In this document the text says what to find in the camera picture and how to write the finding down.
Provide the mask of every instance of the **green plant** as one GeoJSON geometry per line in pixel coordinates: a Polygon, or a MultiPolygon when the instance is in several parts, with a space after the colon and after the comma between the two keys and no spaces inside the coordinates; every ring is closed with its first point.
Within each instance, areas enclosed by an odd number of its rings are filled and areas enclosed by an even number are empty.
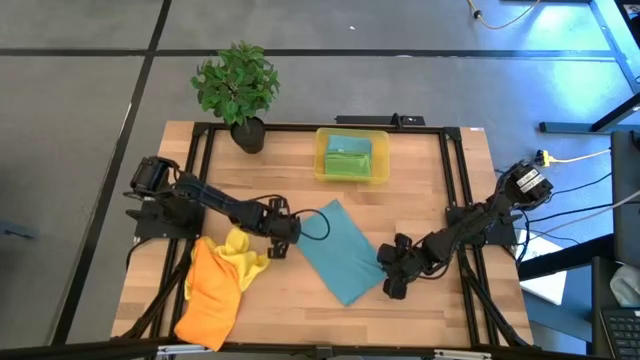
{"type": "Polygon", "coordinates": [[[202,111],[213,110],[227,125],[242,125],[258,110],[268,111],[280,83],[278,71],[264,58],[264,49],[242,41],[231,43],[231,49],[218,55],[222,62],[213,65],[206,60],[196,66],[197,76],[191,78],[202,111]]]}

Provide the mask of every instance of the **desk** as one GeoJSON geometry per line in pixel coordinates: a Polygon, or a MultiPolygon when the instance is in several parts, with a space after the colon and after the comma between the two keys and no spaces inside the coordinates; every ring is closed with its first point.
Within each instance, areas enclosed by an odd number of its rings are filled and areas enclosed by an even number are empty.
{"type": "MultiPolygon", "coordinates": [[[[192,122],[168,122],[159,156],[184,167],[192,122]]],[[[471,190],[476,200],[489,196],[495,175],[482,129],[463,128],[462,137],[471,190]]],[[[216,131],[207,182],[243,199],[277,193],[292,210],[319,208],[339,199],[356,225],[377,248],[393,243],[396,232],[414,239],[446,226],[447,192],[437,136],[390,134],[391,177],[383,185],[325,183],[314,178],[314,132],[268,131],[263,151],[248,155],[228,131],[216,131]]],[[[450,152],[453,154],[453,143],[450,152]]],[[[202,149],[196,164],[202,159],[202,149]]],[[[458,199],[461,184],[454,162],[458,199]]],[[[208,210],[205,235],[224,241],[231,224],[208,210]]],[[[266,252],[268,241],[251,239],[266,252]]],[[[156,295],[167,248],[166,239],[152,240],[133,254],[113,324],[113,335],[128,330],[156,295]]],[[[518,334],[532,342],[522,291],[513,259],[504,249],[484,248],[492,298],[518,334]]],[[[243,294],[228,342],[264,344],[334,344],[406,347],[469,347],[469,335],[458,266],[442,279],[417,280],[405,300],[391,300],[382,284],[350,307],[343,307],[318,274],[291,246],[285,260],[274,260],[243,294]]],[[[480,338],[487,342],[482,306],[475,301],[480,338]]],[[[165,309],[161,334],[168,334],[171,306],[165,309]]]]}

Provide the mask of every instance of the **black plant pot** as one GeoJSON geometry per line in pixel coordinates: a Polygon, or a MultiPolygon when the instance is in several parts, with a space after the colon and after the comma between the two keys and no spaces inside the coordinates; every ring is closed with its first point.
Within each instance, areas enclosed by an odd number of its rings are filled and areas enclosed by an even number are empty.
{"type": "Polygon", "coordinates": [[[264,123],[260,118],[245,119],[244,125],[231,125],[231,138],[246,153],[257,154],[264,146],[264,123]]]}

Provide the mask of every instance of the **white cable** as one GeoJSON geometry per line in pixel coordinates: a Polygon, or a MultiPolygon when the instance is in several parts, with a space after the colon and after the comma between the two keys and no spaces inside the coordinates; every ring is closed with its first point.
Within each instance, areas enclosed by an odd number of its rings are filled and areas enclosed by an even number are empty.
{"type": "Polygon", "coordinates": [[[579,161],[579,160],[584,160],[584,159],[588,159],[590,157],[594,157],[594,156],[598,156],[598,155],[602,155],[602,154],[606,154],[608,152],[611,152],[611,149],[607,149],[607,150],[602,150],[602,151],[598,151],[597,153],[593,153],[593,154],[589,154],[589,155],[585,155],[585,156],[579,156],[577,158],[573,158],[573,159],[566,159],[566,160],[562,160],[562,159],[556,159],[553,156],[549,155],[549,162],[558,162],[558,163],[569,163],[569,162],[574,162],[574,161],[579,161]]]}
{"type": "MultiPolygon", "coordinates": [[[[581,217],[581,218],[579,218],[579,219],[571,220],[571,221],[569,221],[568,223],[564,223],[564,224],[562,224],[562,225],[558,225],[558,226],[556,226],[556,227],[554,227],[554,228],[552,228],[552,229],[550,229],[550,230],[545,231],[545,233],[547,233],[547,234],[548,234],[548,233],[550,233],[550,232],[552,232],[552,231],[556,231],[556,230],[558,230],[558,229],[560,229],[560,228],[563,228],[563,227],[565,227],[565,226],[569,226],[569,225],[571,225],[571,224],[575,224],[575,223],[580,222],[580,221],[582,221],[582,220],[590,219],[590,218],[592,218],[592,217],[594,217],[594,216],[597,216],[597,215],[602,214],[603,212],[607,212],[607,211],[609,211],[609,210],[615,209],[615,208],[617,208],[618,206],[620,206],[620,205],[622,205],[622,204],[624,204],[624,203],[626,203],[626,202],[629,202],[631,199],[633,199],[634,197],[636,197],[636,196],[638,196],[638,195],[640,195],[640,190],[638,190],[638,191],[634,192],[633,194],[631,194],[631,195],[627,196],[626,198],[624,198],[624,199],[622,199],[622,200],[618,201],[617,203],[615,203],[615,204],[613,204],[613,205],[611,205],[611,206],[609,206],[609,207],[606,207],[606,208],[604,208],[604,209],[602,209],[602,210],[600,210],[600,211],[597,211],[597,212],[595,212],[595,213],[593,213],[593,214],[591,214],[591,215],[587,215],[587,216],[581,217]]],[[[531,240],[533,240],[533,239],[536,239],[536,238],[539,238],[540,236],[542,236],[542,235],[538,235],[538,236],[536,236],[536,237],[533,237],[533,238],[529,239],[529,241],[531,241],[531,240]]]]}
{"type": "MultiPolygon", "coordinates": [[[[491,26],[489,24],[487,24],[484,19],[482,18],[482,15],[478,15],[478,20],[480,20],[480,22],[482,23],[482,25],[484,25],[487,29],[490,30],[500,30],[502,28],[506,28],[507,26],[513,24],[514,22],[520,20],[523,16],[525,16],[529,11],[531,11],[531,9],[533,9],[534,7],[536,7],[536,5],[538,5],[540,3],[541,0],[536,0],[535,3],[533,3],[533,5],[531,5],[527,10],[525,10],[522,14],[520,14],[520,16],[518,16],[517,18],[509,21],[508,23],[502,25],[502,26],[491,26]]],[[[469,3],[469,6],[471,7],[471,10],[473,11],[473,13],[475,14],[478,9],[476,8],[476,5],[473,3],[473,0],[467,0],[467,2],[469,3]]]]}

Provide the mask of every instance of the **gray floor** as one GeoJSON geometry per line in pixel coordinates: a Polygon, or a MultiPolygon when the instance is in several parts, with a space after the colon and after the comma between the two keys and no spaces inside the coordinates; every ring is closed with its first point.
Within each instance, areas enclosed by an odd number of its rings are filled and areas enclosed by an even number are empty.
{"type": "MultiPolygon", "coordinates": [[[[603,13],[616,15],[609,1],[598,3],[603,13]]],[[[492,23],[512,18],[527,5],[476,4],[492,23]]],[[[146,48],[160,5],[159,0],[4,1],[0,48],[146,48]]],[[[503,31],[481,28],[468,15],[463,0],[175,0],[160,48],[215,48],[245,39],[278,49],[607,49],[583,4],[542,4],[503,31]]],[[[607,21],[620,27],[619,18],[607,21]]],[[[199,110],[188,84],[200,60],[156,58],[153,63],[71,341],[109,336],[134,227],[124,210],[137,205],[119,194],[137,162],[157,151],[167,120],[211,119],[199,110]]],[[[632,95],[611,60],[271,60],[281,74],[282,93],[266,121],[330,123],[339,114],[400,112],[423,115],[431,125],[483,127],[497,168],[537,149],[566,158],[609,147],[606,136],[544,135],[536,124],[593,121],[632,95]]],[[[137,57],[0,57],[0,219],[39,231],[34,240],[0,236],[0,348],[47,342],[140,65],[137,57]]],[[[608,173],[610,164],[601,156],[543,171],[556,189],[567,189],[608,173]]],[[[610,192],[605,181],[559,195],[530,218],[606,203],[610,192]]],[[[535,228],[546,230],[565,219],[554,220],[535,228]]],[[[610,231],[611,216],[602,215],[555,234],[585,241],[610,231]]],[[[554,343],[548,339],[560,335],[533,329],[537,343],[577,352],[574,342],[554,343]]]]}

